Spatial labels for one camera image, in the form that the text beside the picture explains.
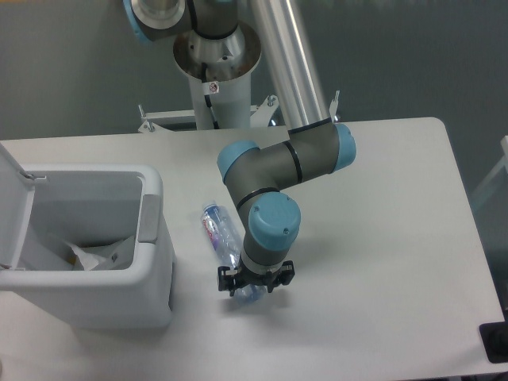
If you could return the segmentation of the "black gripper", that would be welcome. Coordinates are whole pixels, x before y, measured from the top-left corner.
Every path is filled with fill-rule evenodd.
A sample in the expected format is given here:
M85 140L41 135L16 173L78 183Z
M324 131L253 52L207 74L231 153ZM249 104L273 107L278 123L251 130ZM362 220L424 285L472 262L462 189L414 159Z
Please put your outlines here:
M271 293L276 287L287 286L295 276L292 260L284 261L277 271L267 271L263 275L249 270L244 264L239 267L219 266L217 268L217 288L219 291L228 291L233 297L237 290L247 285L265 286Z

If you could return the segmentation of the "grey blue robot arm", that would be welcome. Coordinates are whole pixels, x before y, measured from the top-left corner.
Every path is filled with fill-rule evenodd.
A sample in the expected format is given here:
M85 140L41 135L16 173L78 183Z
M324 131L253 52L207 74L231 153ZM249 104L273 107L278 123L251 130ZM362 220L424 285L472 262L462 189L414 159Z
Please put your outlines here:
M126 1L142 40L173 37L173 56L188 78L198 129L251 126L250 76L261 58L269 70L288 137L260 148L250 140L221 150L217 165L245 235L239 260L219 267L220 291L247 285L272 291L294 278L287 253L301 223L284 190L331 174L356 158L349 129L325 103L298 4L251 1L255 26L235 1Z

